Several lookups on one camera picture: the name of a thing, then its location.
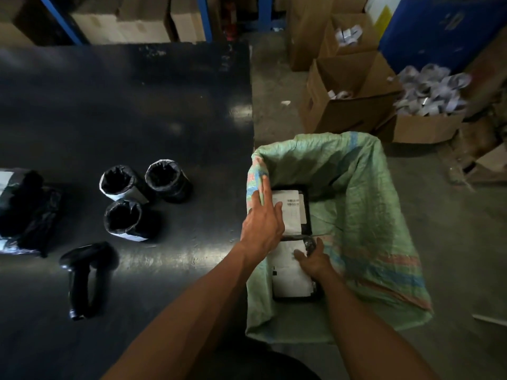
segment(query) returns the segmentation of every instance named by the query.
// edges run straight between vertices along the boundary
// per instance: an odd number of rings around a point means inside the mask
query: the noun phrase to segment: crumpled white paper
[[[363,29],[359,25],[354,25],[352,28],[345,29],[344,31],[340,28],[335,31],[338,46],[357,45],[362,34]]]
[[[327,95],[331,100],[345,100],[345,99],[351,99],[353,96],[352,92],[349,91],[341,91],[338,92],[338,94],[335,93],[335,91],[331,90],[327,92]]]
[[[472,81],[467,73],[450,76],[449,68],[427,64],[419,72],[409,65],[399,74],[398,79],[405,90],[395,102],[396,113],[400,115],[434,116],[437,114],[460,114],[466,110],[466,101],[461,99],[459,90]]]

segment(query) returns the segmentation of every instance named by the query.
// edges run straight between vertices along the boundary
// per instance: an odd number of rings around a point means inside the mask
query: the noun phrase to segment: black table
[[[0,256],[0,378],[94,379],[239,239],[254,143],[246,44],[0,49],[0,165],[39,171],[65,194],[46,259]],[[195,190],[157,201],[163,231],[109,235],[107,168],[180,163]],[[66,251],[108,241],[120,262],[104,314],[68,318]]]

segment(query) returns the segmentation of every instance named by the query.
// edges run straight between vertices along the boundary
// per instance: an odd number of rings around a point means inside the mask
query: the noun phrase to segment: white paper label
[[[144,195],[135,186],[130,188],[128,191],[120,193],[120,194],[109,194],[109,193],[104,192],[104,190],[102,189],[103,179],[104,179],[104,175],[102,175],[102,177],[100,178],[100,182],[99,182],[98,187],[99,187],[100,191],[102,193],[104,193],[104,195],[109,197],[110,199],[112,199],[114,201],[118,201],[121,198],[124,198],[125,200],[128,200],[129,198],[131,198],[132,200],[136,200],[140,204],[147,204],[148,203],[148,199],[146,197],[144,197]]]
[[[118,236],[118,237],[122,237],[124,239],[132,240],[132,241],[144,241],[144,240],[148,240],[148,239],[145,239],[144,237],[141,237],[141,236],[133,236],[133,235],[128,235],[126,233],[123,233],[123,234],[112,234],[112,235],[115,235],[115,236]]]
[[[306,224],[306,210],[305,210],[305,197],[299,194],[299,216],[301,224]]]
[[[11,171],[0,171],[0,194],[7,188],[13,174],[14,172]]]
[[[313,293],[313,281],[294,258],[295,249],[306,255],[305,243],[302,240],[282,241],[268,255],[275,297],[308,297]]]
[[[273,205],[282,202],[284,235],[301,234],[301,214],[299,209],[298,191],[273,191]]]

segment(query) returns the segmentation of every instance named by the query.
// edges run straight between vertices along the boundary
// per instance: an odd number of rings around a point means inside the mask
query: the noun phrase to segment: black plastic bag
[[[43,196],[43,182],[35,171],[0,169],[1,238],[17,236],[26,229]]]
[[[173,160],[163,159],[151,164],[144,179],[158,196],[169,203],[182,203],[192,192],[192,183]]]
[[[45,247],[58,217],[62,194],[48,187],[43,187],[41,192],[41,199],[26,228],[17,235],[0,238],[0,253],[47,256]]]
[[[99,189],[114,201],[124,199],[146,204],[154,196],[145,181],[126,165],[116,165],[105,171],[100,178]]]
[[[156,236],[160,230],[160,217],[135,201],[121,199],[105,210],[104,227],[111,235],[144,241]]]

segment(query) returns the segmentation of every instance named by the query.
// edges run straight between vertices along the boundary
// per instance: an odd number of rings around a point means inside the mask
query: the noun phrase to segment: green plastic sack
[[[401,330],[432,318],[419,256],[376,137],[298,135],[259,147],[248,172],[247,209],[264,174],[271,186],[308,187],[313,235],[321,235],[334,268],[382,319]],[[324,299],[275,302],[271,283],[264,259],[246,283],[247,336],[268,343],[333,341]]]

